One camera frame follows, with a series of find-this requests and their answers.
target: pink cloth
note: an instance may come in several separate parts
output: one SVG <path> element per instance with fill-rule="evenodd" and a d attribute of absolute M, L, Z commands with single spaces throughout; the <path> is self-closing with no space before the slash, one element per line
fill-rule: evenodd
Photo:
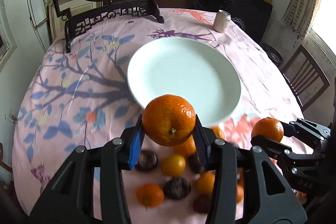
<path fill-rule="evenodd" d="M 160 37 L 187 37 L 210 43 L 236 68 L 241 82 L 241 102 L 232 117 L 220 124 L 227 141 L 250 149 L 251 129 L 263 117 L 289 122 L 303 117 L 279 70 L 259 45 L 229 22 L 225 33 L 212 29 L 215 13 L 186 9 L 161 9 L 165 23 L 153 17 L 116 17 L 100 22 L 75 38 L 66 54 L 63 37 L 45 54 L 23 99 L 14 135 L 13 171 L 16 193 L 30 213 L 40 193 L 67 156 L 78 145 L 88 149 L 103 146 L 135 125 L 141 113 L 127 87 L 126 70 L 135 51 Z M 311 153 L 300 141 L 283 138 L 294 152 Z M 144 148 L 154 150 L 159 160 L 172 153 L 147 137 Z M 198 175 L 186 168 L 183 176 L 194 185 Z M 94 213 L 101 218 L 100 170 L 95 170 Z M 194 187 L 184 200 L 165 200 L 146 212 L 138 205 L 135 189 L 145 183 L 164 185 L 167 178 L 157 169 L 149 174 L 124 171 L 127 205 L 133 224 L 199 224 L 206 216 L 194 213 Z M 242 215 L 242 202 L 236 216 Z"/>

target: table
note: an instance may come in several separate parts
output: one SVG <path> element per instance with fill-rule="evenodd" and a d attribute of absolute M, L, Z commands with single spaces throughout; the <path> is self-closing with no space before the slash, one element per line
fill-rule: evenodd
<path fill-rule="evenodd" d="M 127 86 L 127 64 L 135 51 L 160 37 L 187 37 L 209 43 L 226 56 L 241 79 L 241 101 L 232 116 L 219 126 L 225 140 L 240 148 L 251 148 L 251 129 L 263 117 L 294 121 L 303 117 L 281 73 L 259 45 L 238 26 L 229 22 L 225 33 L 212 29 L 215 13 L 161 9 L 165 23 L 153 17 L 116 17 L 100 22 L 76 37 L 72 52 L 64 50 L 58 37 L 46 52 L 23 99 L 14 134 L 13 173 L 22 208 L 30 213 L 40 193 L 67 156 L 78 145 L 88 149 L 103 146 L 135 125 L 141 113 Z M 296 153 L 312 153 L 300 141 L 284 137 L 283 144 Z M 143 147 L 154 150 L 159 161 L 172 153 L 145 138 Z M 183 176 L 197 179 L 189 168 Z M 94 214 L 101 217 L 99 202 L 100 170 L 94 179 Z M 125 194 L 133 224 L 199 224 L 205 215 L 192 210 L 197 193 L 181 201 L 166 200 L 148 212 L 137 204 L 136 187 L 145 183 L 164 185 L 167 178 L 157 169 L 148 174 L 124 171 Z M 237 205 L 236 217 L 242 215 Z"/>

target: white plate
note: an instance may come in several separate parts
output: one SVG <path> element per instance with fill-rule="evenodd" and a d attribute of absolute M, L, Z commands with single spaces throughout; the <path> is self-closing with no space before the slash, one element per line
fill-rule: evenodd
<path fill-rule="evenodd" d="M 154 40 L 137 50 L 128 65 L 127 81 L 143 109 L 158 96 L 178 95 L 191 103 L 205 127 L 227 119 L 241 95 L 238 73 L 225 56 L 181 37 Z"/>

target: bolt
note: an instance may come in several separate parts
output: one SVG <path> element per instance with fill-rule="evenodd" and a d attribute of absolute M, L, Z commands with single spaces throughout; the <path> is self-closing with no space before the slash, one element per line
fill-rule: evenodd
<path fill-rule="evenodd" d="M 217 144 L 217 145 L 224 145 L 225 141 L 223 139 L 215 139 L 215 144 Z"/>
<path fill-rule="evenodd" d="M 330 135 L 330 132 L 329 132 L 329 130 L 326 130 L 326 129 L 324 129 L 324 130 L 323 130 L 323 133 L 324 133 L 324 134 L 326 134 L 327 136 L 329 136 L 329 135 Z"/>
<path fill-rule="evenodd" d="M 260 153 L 262 151 L 261 147 L 257 145 L 253 146 L 252 150 L 253 152 L 256 152 L 256 153 Z"/>
<path fill-rule="evenodd" d="M 83 145 L 77 146 L 75 150 L 77 153 L 82 153 L 85 151 L 85 146 Z"/>
<path fill-rule="evenodd" d="M 115 138 L 112 140 L 112 143 L 114 145 L 121 145 L 123 143 L 123 140 L 121 138 Z"/>

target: wall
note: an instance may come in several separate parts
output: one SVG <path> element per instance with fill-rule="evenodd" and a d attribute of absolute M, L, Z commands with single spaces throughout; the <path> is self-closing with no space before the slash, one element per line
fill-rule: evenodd
<path fill-rule="evenodd" d="M 3 161 L 11 166 L 14 128 L 4 117 L 9 108 L 15 115 L 18 113 L 44 51 L 31 26 L 27 0 L 3 1 L 8 24 L 17 44 L 17 48 L 0 72 L 0 142 L 4 146 Z M 0 168 L 0 179 L 8 182 L 12 176 Z"/>
<path fill-rule="evenodd" d="M 272 0 L 273 10 L 262 42 L 271 45 L 280 53 L 284 59 L 283 64 L 287 63 L 300 44 L 303 44 L 315 58 L 328 77 L 331 86 L 327 88 L 320 98 L 304 111 L 303 115 L 308 120 L 328 126 L 332 120 L 334 112 L 333 83 L 336 76 L 336 69 L 329 58 L 336 57 L 332 56 L 328 58 L 321 48 L 308 36 L 304 41 L 297 39 L 297 33 L 282 21 L 282 17 L 289 2 L 290 0 Z"/>

